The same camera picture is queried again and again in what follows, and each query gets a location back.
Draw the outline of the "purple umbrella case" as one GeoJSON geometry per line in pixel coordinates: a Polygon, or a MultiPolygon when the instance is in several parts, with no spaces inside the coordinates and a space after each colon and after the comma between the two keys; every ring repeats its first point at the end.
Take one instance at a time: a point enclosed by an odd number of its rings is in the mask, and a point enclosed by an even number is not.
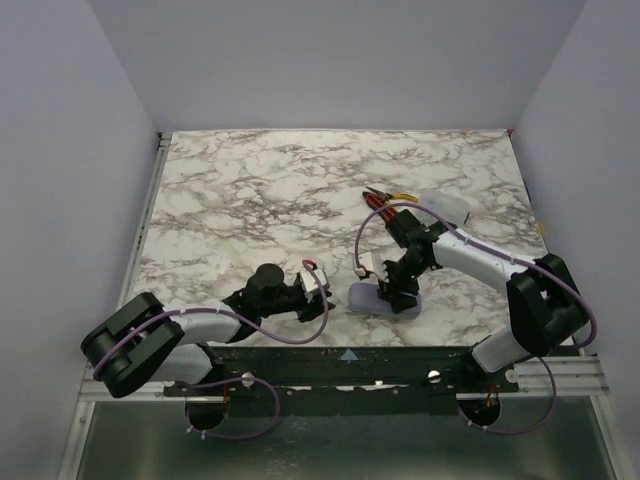
{"type": "Polygon", "coordinates": [[[378,286],[368,283],[354,283],[347,294],[348,309],[352,312],[381,315],[397,319],[415,319],[422,313],[422,298],[416,297],[417,305],[400,313],[392,311],[391,304],[378,297],[378,286]]]}

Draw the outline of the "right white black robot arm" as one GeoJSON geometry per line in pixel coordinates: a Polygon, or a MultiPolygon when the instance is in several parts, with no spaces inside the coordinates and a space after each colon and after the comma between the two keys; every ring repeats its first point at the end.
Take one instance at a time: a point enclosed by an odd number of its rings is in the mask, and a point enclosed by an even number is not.
{"type": "Polygon", "coordinates": [[[509,325],[477,343],[470,357],[494,373],[526,357],[544,357],[589,322],[564,261],[553,254],[518,258],[438,221],[429,226],[410,211],[387,216],[385,228],[405,250],[382,262],[378,298],[394,314],[419,306],[419,277],[451,268],[505,295],[509,325]]]}

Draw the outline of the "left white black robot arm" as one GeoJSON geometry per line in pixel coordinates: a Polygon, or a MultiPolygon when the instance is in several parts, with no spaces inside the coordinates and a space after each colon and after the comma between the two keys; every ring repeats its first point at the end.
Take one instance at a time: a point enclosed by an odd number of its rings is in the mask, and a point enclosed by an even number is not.
{"type": "Polygon", "coordinates": [[[276,264],[258,267],[246,285],[211,306],[166,309],[143,292],[104,320],[80,344],[112,397],[123,398],[151,380],[199,383],[212,370],[211,342],[233,344],[260,333],[286,345],[299,340],[279,336],[264,319],[293,313],[301,323],[329,319],[333,309],[325,272],[310,260],[302,263],[293,284],[276,264]]]}

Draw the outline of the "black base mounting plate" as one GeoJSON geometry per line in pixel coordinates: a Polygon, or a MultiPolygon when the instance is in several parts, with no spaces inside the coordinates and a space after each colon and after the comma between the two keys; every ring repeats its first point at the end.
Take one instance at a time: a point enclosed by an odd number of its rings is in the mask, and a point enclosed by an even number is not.
{"type": "Polygon", "coordinates": [[[515,369],[485,373],[464,347],[223,347],[213,359],[210,386],[186,373],[164,380],[162,395],[208,413],[265,416],[278,392],[282,415],[347,416],[428,413],[454,415],[457,395],[482,399],[514,393],[515,369]]]}

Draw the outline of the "clear plastic box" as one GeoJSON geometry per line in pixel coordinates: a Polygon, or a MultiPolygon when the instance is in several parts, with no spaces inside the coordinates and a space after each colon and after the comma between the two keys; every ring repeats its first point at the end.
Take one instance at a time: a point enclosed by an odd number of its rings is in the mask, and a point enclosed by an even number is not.
{"type": "Polygon", "coordinates": [[[471,206],[465,200],[439,190],[423,189],[418,198],[421,206],[457,226],[465,225],[471,216],[471,206]]]}

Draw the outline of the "yellow handled pliers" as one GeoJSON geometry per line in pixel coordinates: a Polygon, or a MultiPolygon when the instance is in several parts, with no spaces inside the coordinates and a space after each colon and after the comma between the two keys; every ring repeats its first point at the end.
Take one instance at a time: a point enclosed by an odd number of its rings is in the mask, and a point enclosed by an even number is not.
{"type": "Polygon", "coordinates": [[[370,191],[373,195],[379,198],[383,203],[388,204],[392,201],[406,201],[412,203],[418,203],[419,198],[407,193],[389,193],[377,190],[373,187],[367,186],[367,190],[370,191]]]}

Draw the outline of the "aluminium frame rail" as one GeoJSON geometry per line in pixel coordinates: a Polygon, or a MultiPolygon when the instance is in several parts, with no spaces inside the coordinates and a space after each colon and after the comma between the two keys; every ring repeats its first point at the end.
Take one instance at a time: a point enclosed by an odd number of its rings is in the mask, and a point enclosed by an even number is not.
{"type": "MultiPolygon", "coordinates": [[[[556,384],[556,395],[558,397],[590,397],[606,396],[609,394],[609,385],[604,374],[600,361],[595,356],[587,357],[552,357],[546,361],[550,368],[556,384]]],[[[529,360],[514,367],[517,374],[517,391],[507,391],[507,386],[499,387],[500,399],[511,398],[542,398],[551,394],[551,380],[545,367],[539,361],[529,360]]],[[[293,393],[285,393],[292,396],[294,393],[316,393],[320,387],[294,386],[288,388],[293,393]]],[[[385,392],[404,393],[408,390],[408,385],[383,384],[378,381],[373,386],[355,387],[339,386],[333,387],[331,391],[342,393],[354,392],[385,392]]],[[[142,386],[139,390],[124,398],[115,399],[108,392],[107,388],[99,382],[91,380],[89,373],[85,374],[81,382],[78,401],[80,402],[111,402],[111,401],[179,401],[187,398],[187,391],[178,389],[177,393],[169,392],[167,383],[151,382],[142,386]]],[[[480,393],[458,393],[458,399],[482,398],[488,392],[489,387],[483,387],[480,393]]]]}

